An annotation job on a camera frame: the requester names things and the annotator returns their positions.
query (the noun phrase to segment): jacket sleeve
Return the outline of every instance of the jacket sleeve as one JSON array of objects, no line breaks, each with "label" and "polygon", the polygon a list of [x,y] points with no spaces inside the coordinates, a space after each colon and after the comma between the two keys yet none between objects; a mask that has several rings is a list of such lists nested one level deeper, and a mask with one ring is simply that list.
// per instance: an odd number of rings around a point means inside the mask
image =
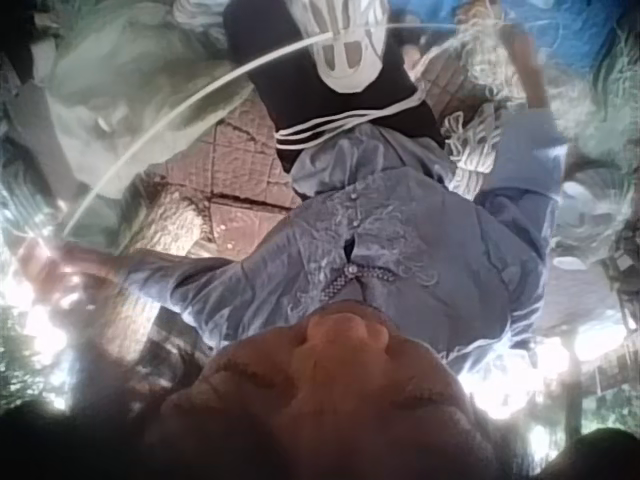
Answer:
[{"label": "jacket sleeve", "polygon": [[506,117],[494,169],[474,200],[506,230],[488,249],[509,289],[512,342],[542,306],[566,152],[550,110]]},{"label": "jacket sleeve", "polygon": [[226,258],[188,258],[140,250],[131,255],[120,281],[129,290],[179,313],[204,341],[216,347],[226,325],[212,325],[220,300],[232,295],[232,273],[237,262]]}]

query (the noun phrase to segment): plastic bag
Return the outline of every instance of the plastic bag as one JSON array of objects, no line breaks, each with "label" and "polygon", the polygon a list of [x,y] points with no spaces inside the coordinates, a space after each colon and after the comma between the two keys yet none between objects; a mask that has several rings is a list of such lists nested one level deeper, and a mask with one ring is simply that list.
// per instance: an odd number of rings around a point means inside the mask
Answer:
[{"label": "plastic bag", "polygon": [[[221,29],[221,19],[216,25]],[[211,39],[179,26],[172,5],[158,0],[107,2],[80,22],[61,45],[47,86],[54,128],[76,178],[96,185],[152,125],[233,70]],[[138,172],[184,150],[250,89],[242,79],[202,99],[99,193],[120,198]]]}]

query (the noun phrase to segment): black pants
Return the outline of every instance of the black pants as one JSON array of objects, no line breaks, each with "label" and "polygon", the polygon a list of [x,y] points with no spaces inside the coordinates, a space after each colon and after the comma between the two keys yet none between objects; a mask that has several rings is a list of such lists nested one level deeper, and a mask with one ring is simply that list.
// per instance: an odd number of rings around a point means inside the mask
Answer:
[{"label": "black pants", "polygon": [[[303,38],[284,0],[231,0],[224,12],[224,28],[231,59],[239,65]],[[276,130],[351,110],[382,109],[416,92],[404,70],[399,47],[389,40],[380,75],[359,93],[341,94],[327,86],[306,48],[253,70],[249,79]],[[410,138],[430,137],[444,148],[444,139],[426,102],[371,122]],[[300,151],[278,150],[277,153],[288,173]]]}]

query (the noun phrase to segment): man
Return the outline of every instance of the man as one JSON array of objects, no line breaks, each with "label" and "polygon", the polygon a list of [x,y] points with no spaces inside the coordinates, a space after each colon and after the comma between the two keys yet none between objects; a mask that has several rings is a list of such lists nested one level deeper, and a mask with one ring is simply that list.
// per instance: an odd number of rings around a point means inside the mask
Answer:
[{"label": "man", "polygon": [[371,25],[354,5],[310,0],[312,20],[298,12],[298,24],[282,0],[225,11],[240,64],[300,40],[299,24],[349,29],[249,74],[307,199],[252,255],[64,255],[180,313],[218,349],[145,428],[145,448],[176,471],[219,472],[246,456],[233,478],[257,466],[262,478],[513,472],[509,445],[454,372],[525,338],[541,305],[566,151],[542,73],[528,37],[505,29],[530,109],[507,120],[469,202],[445,186],[443,139],[399,50],[358,28]]}]

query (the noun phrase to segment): white sneaker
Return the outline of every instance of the white sneaker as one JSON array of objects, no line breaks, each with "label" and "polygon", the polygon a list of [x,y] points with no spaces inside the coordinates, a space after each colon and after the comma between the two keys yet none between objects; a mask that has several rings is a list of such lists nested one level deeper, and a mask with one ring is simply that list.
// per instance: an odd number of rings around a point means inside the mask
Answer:
[{"label": "white sneaker", "polygon": [[387,0],[287,0],[303,35],[333,32],[312,45],[318,73],[336,92],[357,93],[380,74],[389,16]]}]

